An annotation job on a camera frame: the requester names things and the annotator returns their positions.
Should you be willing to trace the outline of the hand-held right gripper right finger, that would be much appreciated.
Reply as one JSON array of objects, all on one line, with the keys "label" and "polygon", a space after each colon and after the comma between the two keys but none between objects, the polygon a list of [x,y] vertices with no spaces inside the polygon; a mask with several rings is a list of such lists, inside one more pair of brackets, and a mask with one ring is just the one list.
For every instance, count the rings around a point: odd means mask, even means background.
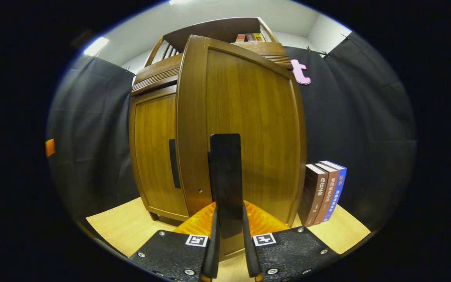
[{"label": "hand-held right gripper right finger", "polygon": [[243,235],[248,273],[256,282],[301,282],[340,258],[305,226],[290,228],[247,201]]}]

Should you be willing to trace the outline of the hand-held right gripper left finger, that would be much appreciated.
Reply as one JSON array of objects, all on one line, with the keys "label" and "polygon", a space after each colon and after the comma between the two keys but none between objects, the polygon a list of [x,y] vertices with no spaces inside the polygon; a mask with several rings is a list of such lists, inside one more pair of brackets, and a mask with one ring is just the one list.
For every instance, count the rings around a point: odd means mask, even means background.
[{"label": "hand-held right gripper left finger", "polygon": [[129,257],[171,282],[211,282],[218,276],[220,225],[215,202],[173,231],[158,230]]}]

